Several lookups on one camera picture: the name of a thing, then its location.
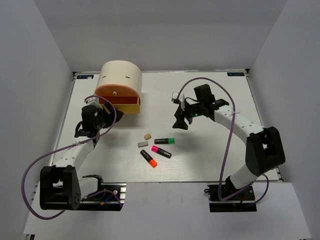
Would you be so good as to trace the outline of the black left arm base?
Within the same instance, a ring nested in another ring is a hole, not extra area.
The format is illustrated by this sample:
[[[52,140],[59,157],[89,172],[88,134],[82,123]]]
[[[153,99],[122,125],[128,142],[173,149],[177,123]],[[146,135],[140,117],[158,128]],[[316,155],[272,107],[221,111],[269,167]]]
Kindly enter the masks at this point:
[[[94,211],[94,212],[119,212],[123,206],[126,198],[126,183],[105,183],[101,184],[100,194],[88,197],[80,201],[77,208],[78,211]]]

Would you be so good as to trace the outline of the yellow drawer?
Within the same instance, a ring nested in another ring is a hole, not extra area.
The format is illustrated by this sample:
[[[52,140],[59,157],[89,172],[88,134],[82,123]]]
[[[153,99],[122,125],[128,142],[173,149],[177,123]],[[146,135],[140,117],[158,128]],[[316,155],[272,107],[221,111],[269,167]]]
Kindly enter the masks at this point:
[[[104,96],[114,107],[125,115],[139,114],[141,100],[138,96]]]

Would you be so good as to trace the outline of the tan small eraser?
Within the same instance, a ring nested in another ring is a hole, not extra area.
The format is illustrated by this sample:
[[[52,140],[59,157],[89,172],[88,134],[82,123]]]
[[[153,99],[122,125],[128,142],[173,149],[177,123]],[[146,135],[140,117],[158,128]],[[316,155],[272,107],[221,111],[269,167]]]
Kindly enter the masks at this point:
[[[149,140],[149,139],[151,139],[151,138],[152,138],[152,136],[151,136],[149,133],[144,136],[144,139],[145,139],[145,140]]]

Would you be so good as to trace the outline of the grey white eraser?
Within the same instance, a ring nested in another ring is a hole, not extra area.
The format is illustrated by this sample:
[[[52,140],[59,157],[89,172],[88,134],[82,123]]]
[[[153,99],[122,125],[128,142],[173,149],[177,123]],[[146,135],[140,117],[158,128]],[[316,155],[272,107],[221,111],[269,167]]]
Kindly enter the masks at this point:
[[[149,145],[148,141],[142,141],[137,143],[138,148],[147,147]]]

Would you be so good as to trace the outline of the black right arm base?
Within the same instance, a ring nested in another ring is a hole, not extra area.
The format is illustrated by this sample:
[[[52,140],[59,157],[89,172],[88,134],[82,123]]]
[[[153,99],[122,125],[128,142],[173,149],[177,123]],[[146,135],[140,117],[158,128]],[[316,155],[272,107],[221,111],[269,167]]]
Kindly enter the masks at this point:
[[[208,196],[211,213],[249,213],[257,211],[252,186],[226,201],[220,201],[218,197],[218,184],[208,185],[204,193]]]

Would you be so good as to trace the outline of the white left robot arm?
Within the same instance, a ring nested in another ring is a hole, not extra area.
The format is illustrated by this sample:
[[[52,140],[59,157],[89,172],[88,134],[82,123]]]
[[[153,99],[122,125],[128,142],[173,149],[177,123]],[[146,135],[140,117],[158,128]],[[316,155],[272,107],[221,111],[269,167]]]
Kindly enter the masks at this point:
[[[81,121],[76,125],[76,146],[52,166],[40,171],[39,205],[43,210],[77,210],[81,200],[88,195],[99,200],[105,196],[106,187],[100,175],[78,176],[81,165],[100,138],[102,129],[109,129],[123,117],[123,112],[108,102],[101,106],[86,105],[81,109]]]

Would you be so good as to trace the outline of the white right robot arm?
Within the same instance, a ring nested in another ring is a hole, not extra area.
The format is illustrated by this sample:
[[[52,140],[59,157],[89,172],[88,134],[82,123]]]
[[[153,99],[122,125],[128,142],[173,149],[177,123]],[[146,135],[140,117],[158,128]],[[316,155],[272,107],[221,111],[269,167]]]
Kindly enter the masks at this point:
[[[245,163],[228,176],[221,186],[221,198],[238,199],[244,188],[266,172],[285,163],[279,131],[262,127],[236,113],[224,99],[215,99],[208,84],[194,88],[197,100],[189,104],[183,94],[173,92],[171,101],[178,105],[174,129],[187,130],[195,117],[204,116],[230,130],[245,144]]]

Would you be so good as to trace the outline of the orange top drawer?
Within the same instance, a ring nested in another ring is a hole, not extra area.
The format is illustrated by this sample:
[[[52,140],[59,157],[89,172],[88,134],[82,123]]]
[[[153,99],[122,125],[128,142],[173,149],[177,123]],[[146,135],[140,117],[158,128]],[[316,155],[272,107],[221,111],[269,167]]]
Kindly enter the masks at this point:
[[[104,84],[98,86],[95,94],[102,97],[138,97],[139,94],[133,88],[121,84]]]

